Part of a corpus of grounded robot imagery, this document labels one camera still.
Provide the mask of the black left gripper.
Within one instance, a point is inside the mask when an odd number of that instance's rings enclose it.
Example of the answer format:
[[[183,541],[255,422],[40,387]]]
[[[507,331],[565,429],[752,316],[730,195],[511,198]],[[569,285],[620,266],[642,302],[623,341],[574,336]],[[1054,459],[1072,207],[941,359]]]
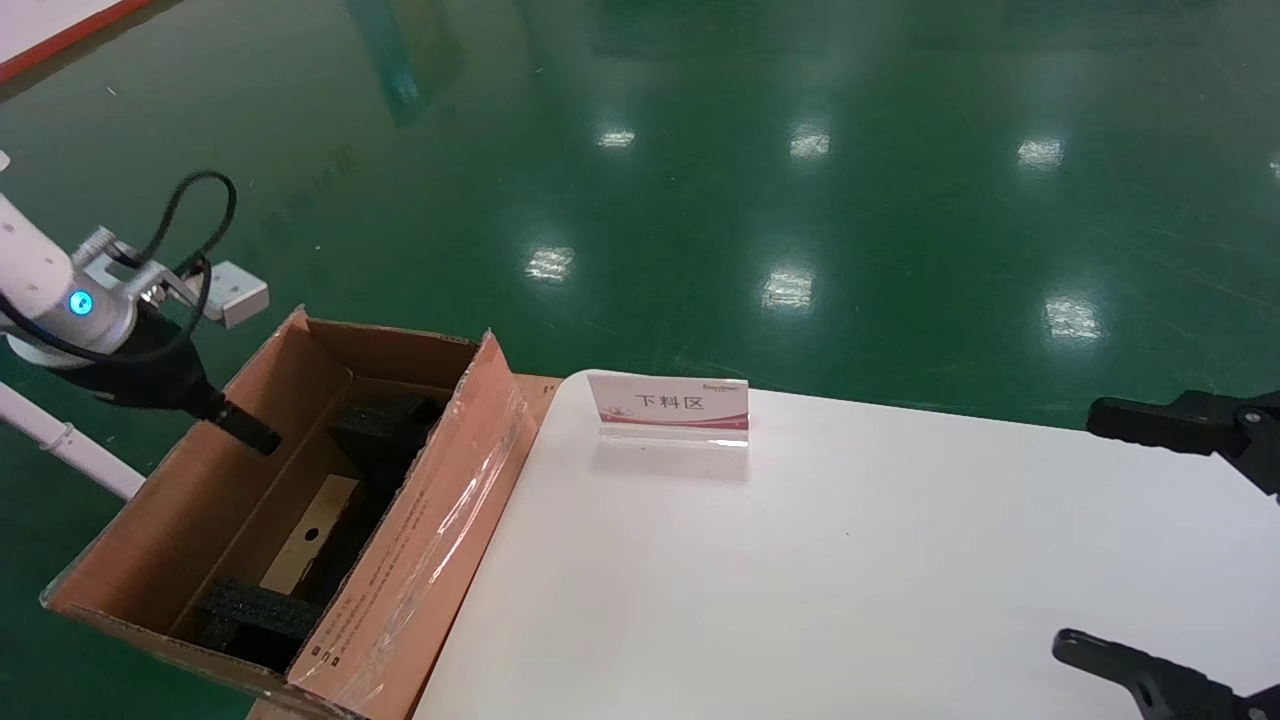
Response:
[[[116,351],[145,355],[142,363],[91,363],[65,370],[65,380],[122,407],[212,416],[212,424],[256,454],[269,457],[282,443],[273,428],[243,410],[209,380],[189,333],[148,305],[138,311],[131,337]]]

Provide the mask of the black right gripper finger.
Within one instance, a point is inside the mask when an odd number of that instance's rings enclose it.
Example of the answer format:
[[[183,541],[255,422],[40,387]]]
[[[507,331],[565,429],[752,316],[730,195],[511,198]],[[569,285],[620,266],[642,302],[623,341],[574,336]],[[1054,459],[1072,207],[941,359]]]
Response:
[[[1216,454],[1277,498],[1279,392],[1243,398],[1187,391],[1166,405],[1102,397],[1091,405],[1085,430],[1175,454]]]
[[[1240,696],[1193,667],[1076,629],[1059,630],[1051,653],[1061,664],[1120,685],[1143,719],[1279,717],[1277,685]]]

